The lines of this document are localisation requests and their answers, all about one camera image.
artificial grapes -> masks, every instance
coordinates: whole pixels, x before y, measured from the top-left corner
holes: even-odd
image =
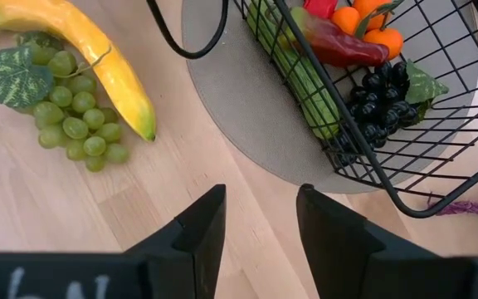
[[[34,116],[38,144],[44,149],[64,147],[69,160],[83,161],[93,173],[107,163],[127,162],[129,151],[119,143],[119,117],[114,109],[97,105],[95,78],[76,74],[76,59],[68,51],[40,47],[35,42],[28,45],[32,63],[47,66],[55,77],[55,85],[42,101],[16,109]]]

black wire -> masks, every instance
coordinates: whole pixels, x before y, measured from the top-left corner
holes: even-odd
[[[156,0],[147,0],[147,4],[150,7],[150,11],[153,13],[154,19],[158,24],[159,30],[162,32],[165,41],[169,44],[169,46],[177,52],[180,56],[183,56],[187,59],[198,59],[206,54],[208,54],[218,43],[219,39],[224,32],[224,27],[226,26],[226,20],[228,18],[228,0],[222,0],[222,11],[221,11],[221,21],[219,22],[219,26],[215,31],[212,39],[209,43],[200,51],[196,52],[188,52],[182,49],[175,41],[173,36],[171,36],[171,32],[167,28],[167,24],[163,19],[162,13],[159,10],[158,4]]]

wire basket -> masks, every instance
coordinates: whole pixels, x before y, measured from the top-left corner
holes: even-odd
[[[352,1],[346,1],[348,5],[352,4]],[[455,61],[455,53],[450,53],[451,46],[466,41],[474,43],[478,51],[478,27],[473,27],[466,18],[466,10],[473,9],[472,1],[465,0],[459,4],[456,0],[427,0],[451,1],[452,10],[434,19],[424,12],[422,7],[425,1],[406,0],[405,3],[409,2],[410,6],[403,12],[395,14],[389,21],[393,23],[409,13],[418,12],[421,13],[422,20],[425,22],[421,30],[405,38],[406,46],[400,59],[404,61],[407,59],[405,51],[412,39],[423,33],[431,34],[436,38],[437,48],[416,59],[410,57],[418,63],[433,55],[443,55],[445,57],[443,60],[447,62],[449,69],[441,74],[433,75],[437,79],[447,76],[456,78],[462,90],[453,95],[450,93],[442,98],[436,98],[420,124],[400,129],[402,132],[390,135],[388,143],[395,146],[391,146],[390,149],[374,149],[368,144],[346,107],[341,86],[343,81],[349,81],[356,86],[359,82],[359,74],[362,75],[370,70],[367,67],[335,69],[332,66],[323,66],[293,21],[284,0],[252,0],[252,2],[234,0],[243,18],[249,22],[251,29],[254,28],[252,31],[255,38],[269,53],[270,63],[276,67],[283,82],[296,99],[297,105],[304,112],[310,128],[318,137],[320,147],[326,153],[335,173],[362,184],[385,189],[396,207],[414,218],[427,218],[440,212],[478,182],[478,171],[473,175],[438,172],[478,141],[478,128],[472,129],[469,126],[478,121],[478,105],[472,105],[470,100],[465,100],[467,96],[472,98],[478,91],[478,84],[475,86],[467,84],[464,76],[468,68],[478,66],[478,55],[459,65],[459,62]],[[266,10],[265,17],[260,17],[261,14],[257,12],[260,12],[263,7],[271,7],[271,9]],[[466,28],[466,34],[453,40],[443,41],[443,38],[437,34],[437,27],[443,20],[456,15],[460,17],[463,27]],[[300,45],[300,51],[295,46],[292,46],[291,51],[284,51],[280,40],[275,38],[285,37],[289,41],[288,30],[295,36]],[[326,109],[331,115],[337,115],[338,119],[328,120],[323,117],[320,112]],[[453,140],[459,132],[469,132],[470,137],[468,140],[466,138],[462,138],[461,141]],[[330,136],[336,134],[348,137],[351,143],[349,149],[342,150],[343,147],[338,144],[338,141],[330,139]],[[406,149],[410,147],[414,149],[407,152]],[[442,156],[445,148],[448,149],[446,157]],[[352,159],[356,161],[349,165],[341,161],[348,157],[354,157]],[[390,164],[394,160],[397,160],[397,163]],[[422,160],[430,162],[430,167],[426,167],[425,170],[412,169],[413,165]],[[398,175],[411,175],[412,179],[402,187],[394,187],[392,180]],[[416,188],[430,178],[454,180],[456,185],[451,184],[447,194],[436,194]],[[420,195],[435,199],[437,202],[428,209],[415,210],[400,199],[399,193]]]

wooden floor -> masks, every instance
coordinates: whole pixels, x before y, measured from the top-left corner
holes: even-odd
[[[124,142],[132,160],[89,174],[61,149],[41,149],[32,119],[0,105],[0,251],[123,251],[224,183],[227,239],[217,298],[317,298],[298,235],[298,187],[251,162],[219,131],[185,60],[163,41],[144,0],[74,2],[133,64],[153,99],[158,138],[146,143],[128,133]],[[180,40],[181,1],[159,4]],[[10,35],[0,35],[0,48],[10,44]],[[476,170],[478,146],[447,171]],[[425,188],[451,186],[431,180]],[[382,191],[331,195],[433,252],[478,254],[478,216],[417,220],[400,214]],[[416,207],[425,204],[419,197],[404,198]],[[478,184],[462,199],[478,202]]]

small orange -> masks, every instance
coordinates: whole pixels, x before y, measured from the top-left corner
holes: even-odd
[[[353,7],[357,9],[362,21],[379,6],[391,2],[392,0],[355,0]],[[381,28],[384,18],[384,15],[373,17],[368,24],[367,31]]]
[[[403,36],[398,30],[386,28],[381,31],[373,29],[364,35],[365,42],[382,44],[388,47],[388,60],[392,60],[402,52]]]
[[[337,24],[342,31],[353,35],[359,25],[361,16],[353,7],[341,7],[331,15],[331,22]]]

